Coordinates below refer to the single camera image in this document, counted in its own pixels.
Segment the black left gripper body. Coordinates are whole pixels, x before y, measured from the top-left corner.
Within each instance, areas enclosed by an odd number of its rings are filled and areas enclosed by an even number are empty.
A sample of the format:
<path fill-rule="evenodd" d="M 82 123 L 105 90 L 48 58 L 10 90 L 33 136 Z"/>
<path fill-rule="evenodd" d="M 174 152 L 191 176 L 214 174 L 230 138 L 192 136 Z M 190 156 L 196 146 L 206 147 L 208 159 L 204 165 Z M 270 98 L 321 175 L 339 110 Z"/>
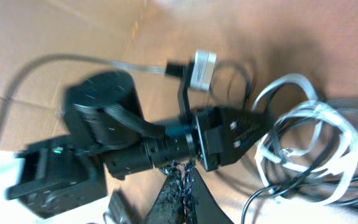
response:
<path fill-rule="evenodd" d="M 272 128 L 267 113 L 226 106 L 193 110 L 189 117 L 164 121 L 162 139 L 144 140 L 154 167 L 170 162 L 197 159 L 206 171 L 236 163 Z"/>

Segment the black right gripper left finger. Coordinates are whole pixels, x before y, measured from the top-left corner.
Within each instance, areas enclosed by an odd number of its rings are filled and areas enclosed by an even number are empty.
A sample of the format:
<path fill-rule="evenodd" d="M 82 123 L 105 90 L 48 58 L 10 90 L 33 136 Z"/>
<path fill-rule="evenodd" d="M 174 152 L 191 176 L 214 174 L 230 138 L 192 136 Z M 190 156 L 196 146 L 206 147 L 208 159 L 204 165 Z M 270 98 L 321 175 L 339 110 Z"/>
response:
<path fill-rule="evenodd" d="M 166 179 L 143 220 L 146 224 L 182 224 L 185 223 L 185 208 L 183 204 L 183 181 L 179 169 L 180 163 L 169 162 L 159 170 Z"/>

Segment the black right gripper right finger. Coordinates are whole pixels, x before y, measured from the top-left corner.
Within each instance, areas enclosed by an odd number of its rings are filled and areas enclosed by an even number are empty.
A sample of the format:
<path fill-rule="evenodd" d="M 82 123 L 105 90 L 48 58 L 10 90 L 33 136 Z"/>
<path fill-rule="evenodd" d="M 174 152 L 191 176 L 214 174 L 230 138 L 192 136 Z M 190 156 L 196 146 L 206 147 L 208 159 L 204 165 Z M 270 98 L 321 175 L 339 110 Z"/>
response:
<path fill-rule="evenodd" d="M 194 160 L 185 164 L 185 214 L 186 223 L 233 224 L 215 201 Z"/>

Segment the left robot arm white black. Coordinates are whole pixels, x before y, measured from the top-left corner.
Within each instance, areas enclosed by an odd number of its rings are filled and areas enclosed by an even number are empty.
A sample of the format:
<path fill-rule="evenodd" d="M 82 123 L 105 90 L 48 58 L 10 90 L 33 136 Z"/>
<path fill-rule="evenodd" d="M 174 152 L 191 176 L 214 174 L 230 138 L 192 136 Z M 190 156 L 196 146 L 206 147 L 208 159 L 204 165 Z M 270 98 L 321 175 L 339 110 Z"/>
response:
<path fill-rule="evenodd" d="M 127 175 L 188 159 L 205 170 L 236 163 L 272 127 L 268 116 L 228 106 L 206 106 L 150 123 L 143 117 L 132 76 L 95 73 L 69 86 L 63 98 L 68 134 L 29 144 L 8 200 L 50 218 L 103 198 L 106 174 Z"/>

